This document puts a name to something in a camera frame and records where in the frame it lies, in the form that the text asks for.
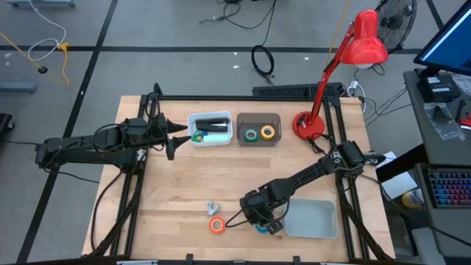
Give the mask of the grey translucent plastic bin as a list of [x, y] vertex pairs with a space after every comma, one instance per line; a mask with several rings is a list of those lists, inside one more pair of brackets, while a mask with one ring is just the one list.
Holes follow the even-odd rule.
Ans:
[[[270, 141], [265, 141], [261, 137], [261, 128], [265, 125], [274, 127], [276, 134]], [[237, 139], [241, 146], [275, 146], [282, 138], [281, 119], [277, 113], [239, 113], [237, 115]], [[247, 142], [244, 133], [248, 129], [258, 132], [258, 139], [255, 142]]]

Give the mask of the white power adapter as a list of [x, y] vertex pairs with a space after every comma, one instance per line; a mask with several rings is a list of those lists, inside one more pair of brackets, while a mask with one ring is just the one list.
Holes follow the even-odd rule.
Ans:
[[361, 107], [361, 111], [362, 113], [365, 113], [366, 111], [366, 103], [365, 103], [365, 99], [366, 99], [366, 94], [365, 94], [365, 90], [364, 88], [361, 86], [361, 84], [358, 82], [358, 81], [355, 81], [353, 80], [350, 85], [347, 87], [346, 91], [347, 91], [347, 95], [349, 97], [355, 97], [355, 92], [357, 90], [360, 90], [361, 92], [361, 95], [358, 96], [358, 98], [360, 99], [361, 101], [361, 104], [362, 104], [362, 107]]

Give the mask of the white plastic bin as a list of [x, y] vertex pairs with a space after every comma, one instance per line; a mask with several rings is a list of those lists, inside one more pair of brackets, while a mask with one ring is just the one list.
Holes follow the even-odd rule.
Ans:
[[[196, 131], [200, 131], [196, 128], [195, 121], [198, 119], [213, 119], [213, 118], [228, 118], [230, 120], [228, 124], [228, 131], [225, 132], [208, 132], [208, 135], [229, 135], [230, 139], [223, 142], [194, 142], [192, 141], [193, 134]], [[223, 146], [228, 145], [231, 142], [233, 137], [233, 126], [232, 126], [232, 116], [228, 111], [219, 111], [219, 112], [206, 112], [206, 113], [192, 113], [188, 116], [188, 134], [191, 136], [191, 143], [196, 147], [208, 147], [208, 146]]]

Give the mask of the black mini computer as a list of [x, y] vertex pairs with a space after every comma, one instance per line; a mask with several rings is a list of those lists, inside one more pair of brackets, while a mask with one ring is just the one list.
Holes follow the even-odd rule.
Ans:
[[452, 102], [461, 95], [460, 90], [449, 75], [422, 77], [417, 83], [424, 102]]

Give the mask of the backlit rainbow keyboard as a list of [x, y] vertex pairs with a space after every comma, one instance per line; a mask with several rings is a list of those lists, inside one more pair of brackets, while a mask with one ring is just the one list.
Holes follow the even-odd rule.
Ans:
[[471, 208], [471, 172], [429, 170], [426, 180], [435, 208]]

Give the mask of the red desk lamp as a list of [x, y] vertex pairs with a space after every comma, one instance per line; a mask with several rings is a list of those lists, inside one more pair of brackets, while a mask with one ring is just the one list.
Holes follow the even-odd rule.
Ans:
[[312, 110], [298, 113], [292, 122], [294, 134], [302, 140], [315, 140], [324, 132], [325, 124], [319, 115], [322, 97], [330, 75], [341, 63], [354, 66], [372, 66], [388, 60], [388, 52], [378, 38], [378, 13], [363, 10], [357, 14], [337, 49], [333, 59], [322, 72]]

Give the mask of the black computer monitor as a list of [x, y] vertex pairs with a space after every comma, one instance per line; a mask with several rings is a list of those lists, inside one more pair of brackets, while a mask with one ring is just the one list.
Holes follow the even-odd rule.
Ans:
[[414, 63], [471, 76], [471, 0], [466, 0]]

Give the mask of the black floor fan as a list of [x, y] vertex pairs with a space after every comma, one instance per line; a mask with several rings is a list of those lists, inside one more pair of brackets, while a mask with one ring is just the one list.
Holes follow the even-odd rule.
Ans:
[[378, 38], [389, 54], [403, 49], [403, 43], [414, 25], [417, 0], [380, 0], [375, 11], [379, 15]]

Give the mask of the yellow wipes canister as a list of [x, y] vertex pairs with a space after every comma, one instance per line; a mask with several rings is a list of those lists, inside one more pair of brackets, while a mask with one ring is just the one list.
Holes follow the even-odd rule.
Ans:
[[422, 190], [420, 188], [408, 191], [401, 196], [401, 201], [407, 208], [417, 209], [425, 205]]

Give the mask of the black caster wheel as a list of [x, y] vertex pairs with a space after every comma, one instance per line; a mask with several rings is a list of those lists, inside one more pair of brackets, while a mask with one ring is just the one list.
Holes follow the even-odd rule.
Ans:
[[8, 113], [0, 113], [0, 133], [11, 131], [14, 128], [13, 116]]

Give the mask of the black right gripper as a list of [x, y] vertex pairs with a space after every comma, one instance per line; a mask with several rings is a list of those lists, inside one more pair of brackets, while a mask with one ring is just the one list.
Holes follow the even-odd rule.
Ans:
[[274, 235], [282, 230], [281, 220], [287, 215], [287, 209], [279, 217], [274, 217], [273, 211], [286, 203], [287, 186], [267, 183], [241, 198], [241, 210], [251, 225], [266, 228], [270, 235]]

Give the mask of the grey cart base bar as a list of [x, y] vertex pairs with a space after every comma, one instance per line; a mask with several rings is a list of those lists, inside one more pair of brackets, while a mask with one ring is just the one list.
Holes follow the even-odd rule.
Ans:
[[0, 82], [0, 92], [35, 93], [36, 87], [32, 82]]
[[5, 0], [12, 7], [19, 7], [21, 4], [32, 4], [34, 7], [63, 5], [75, 8], [74, 0]]

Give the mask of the white paper sheet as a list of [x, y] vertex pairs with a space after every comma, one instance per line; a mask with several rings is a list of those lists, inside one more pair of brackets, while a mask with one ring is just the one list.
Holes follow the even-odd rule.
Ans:
[[[386, 159], [379, 163], [375, 169], [379, 169], [397, 158], [393, 152], [387, 152], [384, 156]], [[390, 199], [401, 197], [404, 193], [412, 191], [418, 187], [416, 181], [408, 172], [403, 172], [389, 180], [380, 180], [380, 182]]]

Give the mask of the clear plastic bag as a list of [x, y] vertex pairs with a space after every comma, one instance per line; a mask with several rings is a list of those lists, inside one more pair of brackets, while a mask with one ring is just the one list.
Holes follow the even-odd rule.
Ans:
[[447, 105], [443, 102], [425, 103], [424, 111], [432, 123], [434, 129], [443, 141], [457, 138], [465, 140], [465, 134], [452, 118]]

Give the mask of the light grey plastic tray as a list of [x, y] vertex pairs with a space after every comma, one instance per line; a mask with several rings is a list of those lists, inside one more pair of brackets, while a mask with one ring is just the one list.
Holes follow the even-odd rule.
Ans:
[[293, 237], [336, 239], [339, 234], [336, 205], [328, 200], [291, 199], [283, 221]]

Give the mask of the grey desk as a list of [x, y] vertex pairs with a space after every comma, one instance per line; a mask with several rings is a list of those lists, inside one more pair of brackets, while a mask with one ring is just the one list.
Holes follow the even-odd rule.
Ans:
[[423, 104], [423, 98], [417, 83], [419, 76], [416, 71], [403, 73], [411, 106], [417, 120], [422, 143], [408, 150], [400, 159], [415, 163], [432, 163], [434, 165], [471, 166], [471, 130], [463, 130], [464, 140], [453, 138], [442, 140], [430, 122]]

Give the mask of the orange tape roll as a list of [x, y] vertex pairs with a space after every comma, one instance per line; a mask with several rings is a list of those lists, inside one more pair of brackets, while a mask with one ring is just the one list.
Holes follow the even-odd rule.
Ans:
[[219, 216], [213, 217], [209, 222], [209, 229], [214, 234], [223, 233], [225, 230], [225, 223], [223, 218]]

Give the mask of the black aluminium table frame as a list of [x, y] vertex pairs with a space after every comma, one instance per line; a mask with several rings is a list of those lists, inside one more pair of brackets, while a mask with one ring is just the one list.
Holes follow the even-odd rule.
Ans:
[[[277, 113], [282, 138], [272, 147], [240, 146], [233, 139], [225, 146], [180, 146], [174, 160], [151, 150], [142, 177], [143, 189], [136, 214], [120, 232], [118, 253], [133, 259], [182, 263], [188, 253], [194, 263], [271, 265], [293, 262], [346, 262], [361, 255], [358, 231], [340, 231], [335, 239], [290, 237], [259, 233], [240, 214], [239, 200], [247, 192], [275, 178], [290, 177], [315, 163], [319, 155], [291, 129], [294, 116], [311, 108], [307, 99], [263, 99], [254, 96], [170, 96], [161, 99], [162, 111], [175, 123], [185, 123], [192, 113], [228, 111]], [[207, 202], [220, 204], [213, 216]], [[210, 220], [223, 218], [225, 230], [214, 234]], [[128, 249], [126, 242], [132, 241]]]

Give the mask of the black keyboard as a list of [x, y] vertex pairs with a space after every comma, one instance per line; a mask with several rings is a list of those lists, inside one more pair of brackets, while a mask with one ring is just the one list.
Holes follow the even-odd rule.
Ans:
[[[343, 88], [344, 86], [340, 82], [328, 83], [325, 86], [324, 95], [338, 96], [343, 91]], [[314, 99], [317, 91], [317, 84], [273, 85], [253, 87], [252, 95], [261, 97], [297, 97]]]

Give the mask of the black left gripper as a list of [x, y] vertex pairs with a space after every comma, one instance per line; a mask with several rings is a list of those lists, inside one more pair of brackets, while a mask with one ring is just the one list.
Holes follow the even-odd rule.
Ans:
[[164, 145], [167, 158], [174, 160], [175, 148], [191, 140], [191, 136], [173, 137], [170, 140], [169, 135], [187, 129], [187, 125], [175, 124], [164, 115], [160, 115], [150, 123], [143, 118], [127, 119], [127, 148], [139, 149]]

